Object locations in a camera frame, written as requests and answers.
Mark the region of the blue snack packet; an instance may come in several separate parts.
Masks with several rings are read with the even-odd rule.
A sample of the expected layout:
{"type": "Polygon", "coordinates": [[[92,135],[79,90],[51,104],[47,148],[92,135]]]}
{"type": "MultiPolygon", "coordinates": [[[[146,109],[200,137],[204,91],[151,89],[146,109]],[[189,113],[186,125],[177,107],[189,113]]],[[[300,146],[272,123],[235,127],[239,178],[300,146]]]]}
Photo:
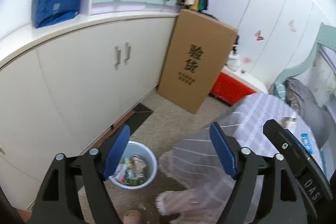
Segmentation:
{"type": "Polygon", "coordinates": [[[307,152],[310,154],[314,154],[313,146],[311,144],[309,135],[307,133],[302,133],[301,139],[302,139],[303,146],[305,147],[307,152]]]}

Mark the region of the red storage box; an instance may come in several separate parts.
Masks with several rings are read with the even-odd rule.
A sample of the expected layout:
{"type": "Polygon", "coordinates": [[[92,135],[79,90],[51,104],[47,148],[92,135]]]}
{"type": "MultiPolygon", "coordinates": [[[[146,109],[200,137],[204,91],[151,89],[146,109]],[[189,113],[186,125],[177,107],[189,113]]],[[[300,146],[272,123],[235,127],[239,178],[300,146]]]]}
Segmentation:
{"type": "Polygon", "coordinates": [[[254,93],[268,94],[264,83],[242,71],[232,71],[226,66],[221,70],[210,94],[229,105],[254,93]]]}

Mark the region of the purple checked tablecloth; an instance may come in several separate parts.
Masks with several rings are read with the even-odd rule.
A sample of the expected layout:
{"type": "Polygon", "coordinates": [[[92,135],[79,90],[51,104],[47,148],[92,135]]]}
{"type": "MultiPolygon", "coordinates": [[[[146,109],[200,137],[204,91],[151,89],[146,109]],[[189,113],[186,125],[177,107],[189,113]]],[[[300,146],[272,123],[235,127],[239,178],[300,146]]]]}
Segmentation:
{"type": "Polygon", "coordinates": [[[175,223],[323,223],[333,199],[311,128],[264,93],[178,142],[159,165],[185,187],[156,199],[175,223]]]}

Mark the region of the tall cardboard box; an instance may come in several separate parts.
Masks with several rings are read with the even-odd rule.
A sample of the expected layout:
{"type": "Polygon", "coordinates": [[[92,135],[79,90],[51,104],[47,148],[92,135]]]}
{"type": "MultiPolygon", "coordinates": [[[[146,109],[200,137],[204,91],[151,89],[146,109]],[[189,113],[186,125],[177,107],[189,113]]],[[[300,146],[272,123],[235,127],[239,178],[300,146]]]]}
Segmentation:
{"type": "Polygon", "coordinates": [[[210,93],[238,31],[200,12],[180,11],[157,92],[195,114],[210,93]]]}

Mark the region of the grey folded blanket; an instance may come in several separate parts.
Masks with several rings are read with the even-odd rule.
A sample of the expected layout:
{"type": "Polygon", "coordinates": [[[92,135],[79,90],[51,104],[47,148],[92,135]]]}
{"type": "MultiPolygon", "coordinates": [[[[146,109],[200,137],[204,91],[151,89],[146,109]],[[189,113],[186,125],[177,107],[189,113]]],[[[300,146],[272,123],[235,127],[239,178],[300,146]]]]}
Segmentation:
{"type": "Polygon", "coordinates": [[[313,93],[300,80],[285,80],[286,102],[298,112],[314,134],[318,148],[322,148],[331,133],[335,133],[335,122],[328,110],[321,108],[313,93]]]}

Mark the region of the white low cabinet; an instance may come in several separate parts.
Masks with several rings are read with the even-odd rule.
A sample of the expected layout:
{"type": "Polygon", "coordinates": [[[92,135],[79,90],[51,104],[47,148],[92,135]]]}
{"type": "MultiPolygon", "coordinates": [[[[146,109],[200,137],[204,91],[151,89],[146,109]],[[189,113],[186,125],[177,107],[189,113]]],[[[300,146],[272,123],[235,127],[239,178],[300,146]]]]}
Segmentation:
{"type": "Polygon", "coordinates": [[[1,70],[1,188],[13,207],[35,200],[54,157],[87,150],[158,83],[175,16],[68,32],[1,70]]]}

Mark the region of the light blue trash bin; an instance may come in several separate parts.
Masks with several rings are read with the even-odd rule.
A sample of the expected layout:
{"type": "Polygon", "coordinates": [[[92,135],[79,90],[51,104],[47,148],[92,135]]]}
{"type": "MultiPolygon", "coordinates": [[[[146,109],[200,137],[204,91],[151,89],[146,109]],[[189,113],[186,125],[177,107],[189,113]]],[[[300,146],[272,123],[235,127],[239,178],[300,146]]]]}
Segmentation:
{"type": "Polygon", "coordinates": [[[138,190],[148,186],[157,175],[158,163],[154,153],[144,144],[129,141],[115,173],[109,180],[116,186],[138,190]]]}

